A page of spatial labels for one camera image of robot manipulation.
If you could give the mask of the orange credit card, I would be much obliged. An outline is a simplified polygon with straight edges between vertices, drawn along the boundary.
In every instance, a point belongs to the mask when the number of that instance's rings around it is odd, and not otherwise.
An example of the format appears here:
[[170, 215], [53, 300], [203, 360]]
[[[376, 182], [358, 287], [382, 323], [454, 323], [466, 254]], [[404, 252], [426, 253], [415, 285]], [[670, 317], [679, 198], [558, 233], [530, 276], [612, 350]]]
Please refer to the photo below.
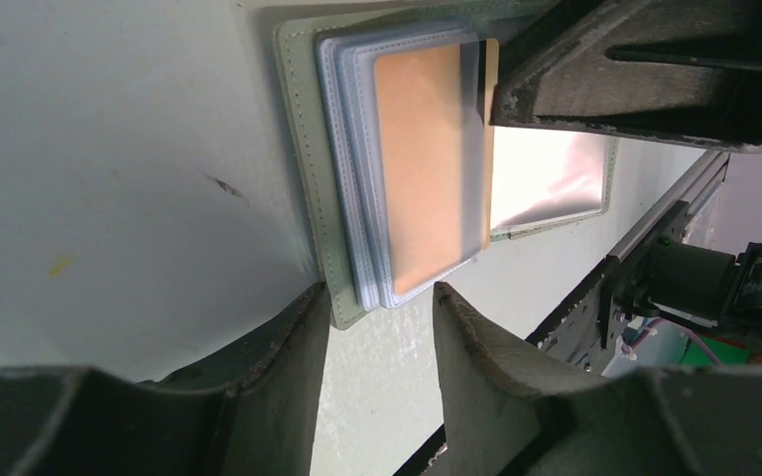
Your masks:
[[490, 243], [494, 39], [374, 63], [392, 294], [403, 301]]

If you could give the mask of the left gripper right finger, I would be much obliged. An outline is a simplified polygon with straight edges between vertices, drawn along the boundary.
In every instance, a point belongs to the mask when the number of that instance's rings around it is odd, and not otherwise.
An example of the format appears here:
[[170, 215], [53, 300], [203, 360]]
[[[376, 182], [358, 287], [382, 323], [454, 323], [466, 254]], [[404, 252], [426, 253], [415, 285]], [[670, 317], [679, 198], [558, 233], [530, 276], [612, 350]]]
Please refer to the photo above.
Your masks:
[[454, 475], [762, 475], [762, 365], [605, 378], [520, 339], [446, 283], [433, 320]]

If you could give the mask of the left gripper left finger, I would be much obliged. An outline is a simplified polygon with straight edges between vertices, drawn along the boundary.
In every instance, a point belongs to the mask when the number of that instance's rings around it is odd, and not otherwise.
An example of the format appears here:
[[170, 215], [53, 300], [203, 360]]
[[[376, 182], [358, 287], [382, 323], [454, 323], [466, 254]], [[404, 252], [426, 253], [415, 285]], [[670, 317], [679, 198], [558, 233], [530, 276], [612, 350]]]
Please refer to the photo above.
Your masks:
[[0, 475], [306, 475], [329, 330], [316, 283], [158, 382], [0, 367]]

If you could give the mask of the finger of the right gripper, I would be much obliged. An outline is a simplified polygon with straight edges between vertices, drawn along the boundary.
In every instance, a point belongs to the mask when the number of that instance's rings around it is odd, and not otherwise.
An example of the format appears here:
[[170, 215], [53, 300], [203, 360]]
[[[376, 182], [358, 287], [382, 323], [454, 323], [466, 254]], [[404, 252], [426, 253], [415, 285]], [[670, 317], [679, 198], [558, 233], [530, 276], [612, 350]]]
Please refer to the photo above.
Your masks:
[[497, 126], [762, 152], [762, 1], [553, 1], [500, 50]]

